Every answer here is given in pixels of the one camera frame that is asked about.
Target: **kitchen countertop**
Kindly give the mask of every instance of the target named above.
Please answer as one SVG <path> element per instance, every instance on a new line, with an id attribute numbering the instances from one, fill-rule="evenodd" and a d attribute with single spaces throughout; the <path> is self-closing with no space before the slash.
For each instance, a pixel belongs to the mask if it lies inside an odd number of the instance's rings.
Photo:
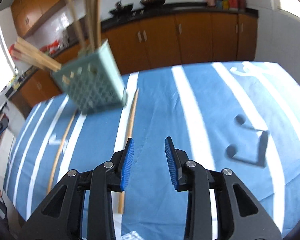
<path id="1" fill-rule="evenodd" d="M 259 17 L 259 11 L 251 8 L 246 8 L 245 10 L 222 10 L 218 8 L 211 8 L 207 7 L 207 4 L 204 2 L 181 2 L 181 3 L 167 3 L 162 5 L 161 7 L 156 8 L 141 8 L 131 11 L 130 13 L 121 16 L 121 17 L 112 17 L 110 19 L 106 19 L 101 22 L 101 31 L 107 31 L 111 28 L 137 21 L 142 20 L 145 18 L 156 17 L 156 16 L 164 16 L 164 15 L 171 15 L 175 13 L 181 12 L 218 12 L 218 13 L 230 13 L 230 14 L 246 14 L 253 17 Z M 87 32 L 85 30 L 84 18 L 80 20 L 83 33 L 85 38 L 88 38 Z M 69 45 L 66 48 L 63 48 L 57 51 L 55 54 L 52 55 L 52 58 L 57 57 L 65 50 L 71 48 L 72 46 L 79 43 L 77 37 L 74 33 L 73 24 L 67 27 L 67 32 L 69 35 Z"/>

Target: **wooden stick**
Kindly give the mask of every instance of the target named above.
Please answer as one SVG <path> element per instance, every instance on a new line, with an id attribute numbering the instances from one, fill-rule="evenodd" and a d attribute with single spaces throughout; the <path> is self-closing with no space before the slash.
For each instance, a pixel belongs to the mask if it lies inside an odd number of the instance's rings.
<path id="1" fill-rule="evenodd" d="M 71 16 L 73 18 L 75 34 L 78 37 L 81 48 L 85 49 L 86 48 L 86 43 L 85 43 L 85 40 L 84 40 L 83 31 L 82 31 L 80 22 L 78 21 L 77 14 L 76 14 L 75 9 L 74 9 L 74 1 L 73 0 L 66 0 L 66 3 L 68 5 L 68 8 L 70 9 L 70 13 L 71 13 Z"/>
<path id="2" fill-rule="evenodd" d="M 23 45 L 21 45 L 18 42 L 14 43 L 14 47 L 17 50 L 20 50 L 22 54 L 32 58 L 34 61 L 38 62 L 41 65 L 46 66 L 47 68 L 50 68 L 53 71 L 58 71 L 59 69 L 56 68 L 55 65 L 51 64 L 51 62 L 47 61 L 45 58 L 41 57 L 40 54 L 30 51 L 28 48 L 25 48 Z"/>
<path id="3" fill-rule="evenodd" d="M 46 70 L 44 65 L 41 65 L 40 63 L 36 62 L 34 59 L 32 59 L 31 57 L 25 55 L 25 54 L 21 54 L 18 51 L 12 50 L 11 51 L 11 56 L 16 57 L 18 60 L 21 60 L 23 62 L 26 62 L 30 65 L 34 65 L 38 68 L 41 68 L 43 70 Z"/>
<path id="4" fill-rule="evenodd" d="M 37 53 L 38 56 L 44 58 L 47 62 L 50 62 L 56 69 L 61 69 L 61 64 L 54 60 L 53 58 L 49 57 L 48 55 L 44 54 L 42 51 L 38 50 L 35 46 L 30 44 L 29 42 L 25 41 L 23 38 L 18 37 L 17 43 L 21 44 L 23 47 L 27 48 L 29 51 Z"/>
<path id="5" fill-rule="evenodd" d="M 65 133 L 63 134 L 63 137 L 61 139 L 61 142 L 60 142 L 60 145 L 59 145 L 59 148 L 58 148 L 58 151 L 57 151 L 57 154 L 56 154 L 56 157 L 54 159 L 54 163 L 53 163 L 53 166 L 52 166 L 52 170 L 51 170 L 51 174 L 50 174 L 50 179 L 49 179 L 49 183 L 48 183 L 48 188 L 47 188 L 47 195 L 49 194 L 49 192 L 51 191 L 51 188 L 52 188 L 52 183 L 53 183 L 53 178 L 54 178 L 54 174 L 56 173 L 56 169 L 57 169 L 57 165 L 58 165 L 58 161 L 59 161 L 59 158 L 60 158 L 60 154 L 61 154 L 61 151 L 63 149 L 63 145 L 65 144 L 65 141 L 66 141 L 66 138 L 67 138 L 67 135 L 69 133 L 69 130 L 70 130 L 70 127 L 71 127 L 71 124 L 74 120 L 74 117 L 75 115 L 77 114 L 78 110 L 75 110 L 69 123 L 68 123 L 68 126 L 65 130 Z"/>
<path id="6" fill-rule="evenodd" d="M 101 46 L 101 0 L 95 0 L 95 43 L 96 47 Z"/>
<path id="7" fill-rule="evenodd" d="M 139 95 L 139 89 L 134 93 L 131 109 L 130 109 L 130 114 L 129 114 L 129 122 L 127 125 L 127 130 L 126 130 L 126 138 L 125 141 L 127 143 L 128 139 L 132 137 L 132 130 L 133 130 L 133 124 L 134 124 L 134 117 L 136 115 L 136 107 L 137 107 L 137 100 L 138 100 L 138 95 Z M 120 193 L 119 195 L 119 205 L 118 205 L 118 213 L 123 214 L 123 209 L 124 209 L 124 191 Z"/>
<path id="8" fill-rule="evenodd" d="M 92 51 L 95 50 L 95 43 L 93 37 L 93 29 L 92 29 L 92 18 L 91 18 L 91 0 L 85 0 L 85 8 L 86 8 L 86 16 L 85 16 L 85 24 L 88 32 L 89 43 Z"/>

